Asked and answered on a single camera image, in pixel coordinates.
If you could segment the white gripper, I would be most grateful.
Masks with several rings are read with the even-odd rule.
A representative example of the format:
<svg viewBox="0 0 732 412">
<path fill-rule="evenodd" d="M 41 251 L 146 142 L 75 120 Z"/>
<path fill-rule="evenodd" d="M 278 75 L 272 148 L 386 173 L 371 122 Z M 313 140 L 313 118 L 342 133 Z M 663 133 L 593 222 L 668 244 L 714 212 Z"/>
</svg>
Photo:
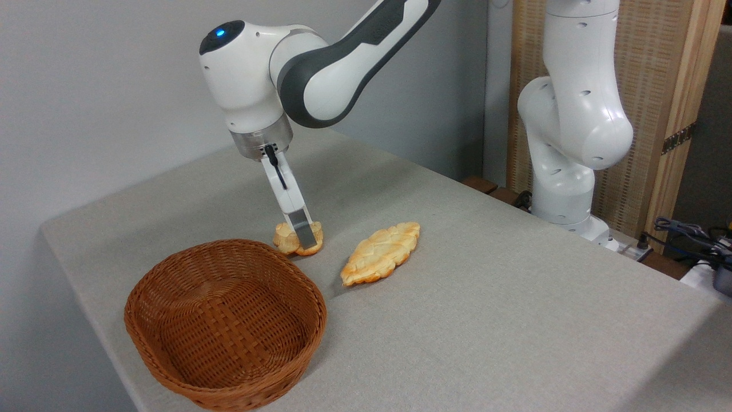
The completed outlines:
<svg viewBox="0 0 732 412">
<path fill-rule="evenodd" d="M 317 240 L 311 227 L 312 219 L 285 154 L 272 152 L 272 156 L 265 156 L 261 163 L 277 203 L 282 212 L 286 214 L 287 222 L 296 233 L 301 248 L 309 249 L 317 246 Z"/>
</svg>

